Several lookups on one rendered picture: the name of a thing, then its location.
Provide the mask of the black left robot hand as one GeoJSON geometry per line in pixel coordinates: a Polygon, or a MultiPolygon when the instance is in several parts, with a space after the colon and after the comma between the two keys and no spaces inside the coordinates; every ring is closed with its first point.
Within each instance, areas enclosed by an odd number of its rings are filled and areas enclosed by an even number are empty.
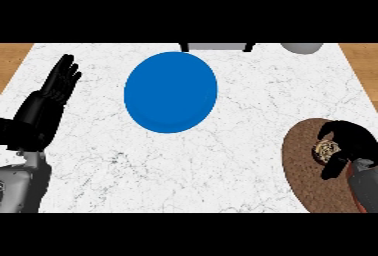
{"type": "Polygon", "coordinates": [[[12,119],[0,118],[0,145],[10,151],[43,152],[53,141],[65,105],[81,77],[74,56],[65,54],[41,89],[24,100],[12,119]]]}

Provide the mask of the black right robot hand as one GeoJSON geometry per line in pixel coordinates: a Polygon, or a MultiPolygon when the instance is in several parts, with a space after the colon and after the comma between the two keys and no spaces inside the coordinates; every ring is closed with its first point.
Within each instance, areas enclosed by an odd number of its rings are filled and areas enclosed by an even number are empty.
{"type": "Polygon", "coordinates": [[[338,144],[340,151],[332,154],[322,170],[322,179],[337,178],[348,161],[365,160],[366,168],[378,166],[378,141],[371,132],[357,124],[337,120],[322,125],[317,139],[334,133],[332,141],[338,144]]]}

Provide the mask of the brown round placemat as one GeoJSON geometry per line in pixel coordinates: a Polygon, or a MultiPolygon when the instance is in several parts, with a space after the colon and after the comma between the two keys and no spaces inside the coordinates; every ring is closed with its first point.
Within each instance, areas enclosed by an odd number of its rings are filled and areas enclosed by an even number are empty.
{"type": "MultiPolygon", "coordinates": [[[[325,165],[314,161],[312,148],[320,141],[317,134],[326,122],[329,121],[325,119],[312,118],[298,122],[289,129],[282,144],[285,177],[294,195],[312,213],[368,213],[348,185],[353,161],[347,162],[337,178],[323,180],[320,177],[325,165]]],[[[323,137],[328,140],[332,138],[334,133],[323,137]]]]}

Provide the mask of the grey and black appliance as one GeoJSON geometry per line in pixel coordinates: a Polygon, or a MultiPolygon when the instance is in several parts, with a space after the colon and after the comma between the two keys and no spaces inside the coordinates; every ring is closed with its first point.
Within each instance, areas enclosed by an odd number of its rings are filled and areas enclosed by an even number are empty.
{"type": "Polygon", "coordinates": [[[189,52],[190,50],[236,50],[250,52],[254,43],[180,43],[180,50],[189,52]]]}

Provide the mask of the blue plate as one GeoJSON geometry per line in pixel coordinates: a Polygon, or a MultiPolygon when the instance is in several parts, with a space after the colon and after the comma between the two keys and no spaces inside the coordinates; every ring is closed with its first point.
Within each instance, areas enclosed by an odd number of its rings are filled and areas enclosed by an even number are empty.
{"type": "Polygon", "coordinates": [[[124,104],[149,131],[177,133],[207,118],[217,100],[217,79],[208,64],[185,52],[164,52],[142,61],[127,78],[124,104]]]}

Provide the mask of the brown cupcake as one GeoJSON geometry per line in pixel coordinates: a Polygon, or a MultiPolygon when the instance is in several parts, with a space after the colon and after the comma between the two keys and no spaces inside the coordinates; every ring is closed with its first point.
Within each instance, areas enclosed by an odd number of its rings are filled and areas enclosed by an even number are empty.
{"type": "Polygon", "coordinates": [[[340,151],[340,146],[332,140],[320,140],[312,148],[312,155],[314,161],[320,165],[325,165],[329,162],[331,156],[340,151]]]}

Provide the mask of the grey round bowl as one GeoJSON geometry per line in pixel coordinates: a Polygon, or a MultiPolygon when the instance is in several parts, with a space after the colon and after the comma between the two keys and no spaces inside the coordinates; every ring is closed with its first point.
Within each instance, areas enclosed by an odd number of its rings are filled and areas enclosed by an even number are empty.
{"type": "Polygon", "coordinates": [[[313,54],[320,47],[322,43],[282,43],[282,47],[295,54],[313,54]]]}

